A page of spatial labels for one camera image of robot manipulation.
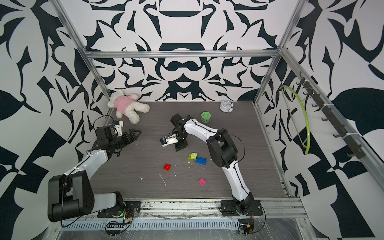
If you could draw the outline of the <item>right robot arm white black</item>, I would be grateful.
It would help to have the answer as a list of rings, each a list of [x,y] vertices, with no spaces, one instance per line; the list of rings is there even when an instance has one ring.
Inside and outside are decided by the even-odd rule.
[[[232,140],[232,134],[226,129],[213,129],[188,115],[172,116],[171,123],[175,127],[172,137],[177,140],[175,150],[178,152],[188,146],[187,137],[195,136],[207,144],[214,164],[223,170],[232,190],[232,197],[238,212],[246,212],[254,203],[254,197],[246,186],[239,169],[238,149]]]

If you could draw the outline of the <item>green hoop tube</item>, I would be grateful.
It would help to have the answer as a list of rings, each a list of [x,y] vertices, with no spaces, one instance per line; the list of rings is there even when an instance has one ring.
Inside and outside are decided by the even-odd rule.
[[[299,136],[300,143],[301,143],[302,147],[305,149],[304,155],[306,156],[306,155],[309,154],[310,147],[311,147],[311,129],[310,129],[310,122],[309,122],[308,114],[307,114],[306,108],[304,106],[303,100],[296,93],[296,91],[294,91],[292,88],[290,88],[287,85],[282,85],[279,88],[279,90],[282,93],[282,96],[283,96],[284,102],[286,104],[287,110],[289,111],[289,116],[291,117],[292,122],[293,122],[294,127],[295,127],[295,130],[296,130],[296,132],[297,132],[297,134]],[[298,101],[298,103],[299,103],[299,105],[301,107],[301,110],[302,110],[302,113],[303,113],[303,117],[304,117],[304,120],[305,120],[305,124],[306,124],[306,127],[305,127],[306,138],[304,140],[301,138],[300,132],[299,132],[298,127],[296,126],[295,120],[293,118],[293,114],[291,113],[291,109],[290,109],[289,104],[287,102],[287,99],[285,97],[285,93],[286,92],[291,92],[294,95],[295,99]]]

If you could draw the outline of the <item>lime lego brick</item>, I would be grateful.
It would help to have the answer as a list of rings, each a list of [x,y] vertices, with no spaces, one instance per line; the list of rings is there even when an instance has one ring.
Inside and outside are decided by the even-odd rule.
[[[195,161],[197,159],[197,157],[198,157],[197,153],[191,153],[191,154],[189,154],[188,159],[190,161]]]

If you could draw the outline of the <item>pink lego brick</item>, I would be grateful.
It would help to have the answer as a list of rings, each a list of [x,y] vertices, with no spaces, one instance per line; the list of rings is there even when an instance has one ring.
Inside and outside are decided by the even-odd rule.
[[[204,186],[207,183],[207,181],[204,178],[200,178],[198,180],[198,183],[200,184],[200,186]]]

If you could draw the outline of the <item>green lidded jar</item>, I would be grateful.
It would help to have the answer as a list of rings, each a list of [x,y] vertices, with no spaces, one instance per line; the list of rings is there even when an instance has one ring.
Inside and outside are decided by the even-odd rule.
[[[209,123],[211,120],[211,113],[209,112],[202,112],[201,114],[201,120],[203,123]]]

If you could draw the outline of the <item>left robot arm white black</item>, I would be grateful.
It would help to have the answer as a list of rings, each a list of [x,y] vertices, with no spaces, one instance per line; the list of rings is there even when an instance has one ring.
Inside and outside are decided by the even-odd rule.
[[[48,219],[51,222],[78,218],[95,212],[120,217],[126,208],[120,192],[94,194],[90,180],[112,155],[135,142],[140,130],[122,132],[121,124],[96,128],[97,139],[87,156],[66,173],[54,176],[48,184]]]

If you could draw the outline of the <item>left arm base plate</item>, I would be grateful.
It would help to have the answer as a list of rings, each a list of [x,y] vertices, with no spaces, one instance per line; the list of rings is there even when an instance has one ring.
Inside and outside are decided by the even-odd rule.
[[[98,212],[98,218],[123,218],[133,217],[140,213],[140,201],[125,201],[122,206],[113,207]]]

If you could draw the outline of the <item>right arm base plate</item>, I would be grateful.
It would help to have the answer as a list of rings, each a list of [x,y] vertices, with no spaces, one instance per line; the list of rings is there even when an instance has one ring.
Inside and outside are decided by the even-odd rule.
[[[254,216],[259,217],[264,211],[259,200],[241,203],[235,200],[221,200],[219,211],[224,217]]]

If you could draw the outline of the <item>black hook rack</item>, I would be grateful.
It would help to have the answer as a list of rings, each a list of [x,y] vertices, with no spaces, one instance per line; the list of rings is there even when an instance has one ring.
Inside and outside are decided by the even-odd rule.
[[[347,153],[349,158],[356,157],[358,159],[362,159],[367,156],[367,152],[364,150],[363,145],[356,140],[357,133],[353,133],[348,130],[348,127],[341,118],[339,117],[336,107],[330,101],[327,101],[328,98],[321,93],[321,90],[316,87],[316,83],[313,79],[306,79],[303,76],[303,72],[300,71],[300,81],[297,85],[302,85],[304,89],[307,91],[304,93],[306,98],[311,98],[315,102],[312,105],[313,108],[320,110],[325,118],[322,118],[323,122],[330,122],[333,128],[337,131],[336,134],[333,134],[334,138],[341,138],[349,147],[350,152]]]

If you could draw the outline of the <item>blue lego brick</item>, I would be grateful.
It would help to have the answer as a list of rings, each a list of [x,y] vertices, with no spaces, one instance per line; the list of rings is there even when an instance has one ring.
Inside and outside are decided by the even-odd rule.
[[[195,160],[195,163],[201,164],[201,165],[206,165],[207,164],[207,159],[201,158],[201,157],[197,157],[197,159]]]

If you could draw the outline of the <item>white plush toy pink shirt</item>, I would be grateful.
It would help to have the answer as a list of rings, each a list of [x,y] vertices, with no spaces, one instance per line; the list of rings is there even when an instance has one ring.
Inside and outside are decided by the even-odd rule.
[[[116,117],[122,119],[126,116],[129,121],[136,125],[140,121],[137,112],[148,113],[150,106],[148,104],[138,102],[137,94],[125,95],[123,90],[117,90],[112,93],[107,105],[109,108],[116,109]]]

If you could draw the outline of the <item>aluminium front rail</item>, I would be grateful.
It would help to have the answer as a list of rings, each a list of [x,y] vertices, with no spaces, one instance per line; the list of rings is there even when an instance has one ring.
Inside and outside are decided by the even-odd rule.
[[[230,199],[154,199],[154,200],[125,200],[140,201],[140,213],[135,215],[136,218],[155,218],[155,219],[193,219],[193,218],[250,218],[254,216],[240,217],[224,217],[219,211],[221,200]],[[261,198],[257,199],[261,202],[264,214],[261,218],[293,218],[306,219],[308,214],[298,198]],[[115,206],[122,206],[125,201],[118,201]],[[97,217],[102,209],[96,206],[93,210],[79,212],[78,210],[70,210],[67,207],[62,208],[57,205],[53,208],[52,222],[75,220],[83,217]]]

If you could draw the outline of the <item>red lego brick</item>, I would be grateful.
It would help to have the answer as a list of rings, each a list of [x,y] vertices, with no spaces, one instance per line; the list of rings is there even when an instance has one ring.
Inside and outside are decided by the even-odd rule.
[[[171,165],[169,165],[169,164],[164,165],[164,170],[169,171],[170,168],[171,168]]]

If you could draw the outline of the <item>small white alarm clock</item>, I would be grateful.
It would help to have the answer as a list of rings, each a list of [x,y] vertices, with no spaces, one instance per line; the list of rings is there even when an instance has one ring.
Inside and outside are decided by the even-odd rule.
[[[230,101],[222,101],[220,110],[224,113],[231,113],[234,110],[234,104]]]

